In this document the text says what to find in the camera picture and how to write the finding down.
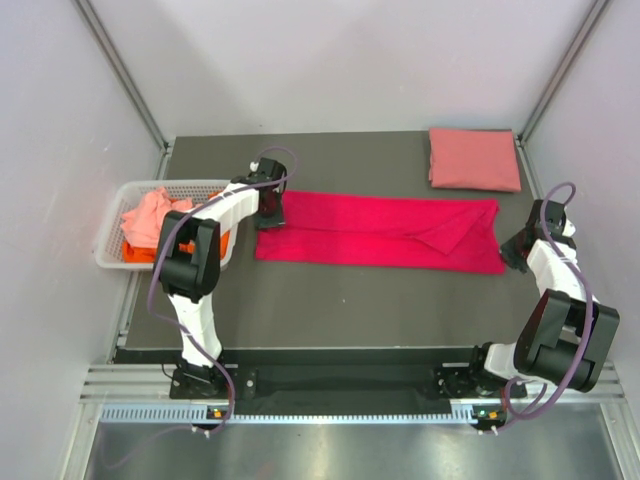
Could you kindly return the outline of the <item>magenta t shirt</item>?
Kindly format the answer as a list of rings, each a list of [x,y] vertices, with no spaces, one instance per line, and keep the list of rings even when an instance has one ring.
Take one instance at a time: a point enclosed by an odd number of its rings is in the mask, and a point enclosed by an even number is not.
[[[443,200],[289,191],[286,223],[257,235],[262,261],[501,275],[495,199]]]

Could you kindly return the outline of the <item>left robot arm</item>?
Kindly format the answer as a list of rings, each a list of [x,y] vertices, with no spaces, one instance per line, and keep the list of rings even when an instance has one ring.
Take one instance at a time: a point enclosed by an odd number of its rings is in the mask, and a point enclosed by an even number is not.
[[[216,396],[227,374],[216,366],[222,353],[217,336],[213,291],[232,256],[238,225],[252,217],[258,230],[285,225],[282,196],[288,171],[277,160],[260,158],[245,176],[200,207],[164,217],[153,279],[176,314],[183,349],[174,381]]]

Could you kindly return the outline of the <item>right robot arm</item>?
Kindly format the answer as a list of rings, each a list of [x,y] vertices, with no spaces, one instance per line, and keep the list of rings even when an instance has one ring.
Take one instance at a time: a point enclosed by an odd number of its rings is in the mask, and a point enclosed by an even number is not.
[[[490,395],[514,377],[562,382],[579,347],[562,332],[569,329],[581,340],[587,314],[586,289],[573,272],[578,267],[573,233],[562,204],[538,199],[522,230],[500,247],[508,267],[534,275],[540,299],[516,342],[474,348],[466,372],[474,393]]]

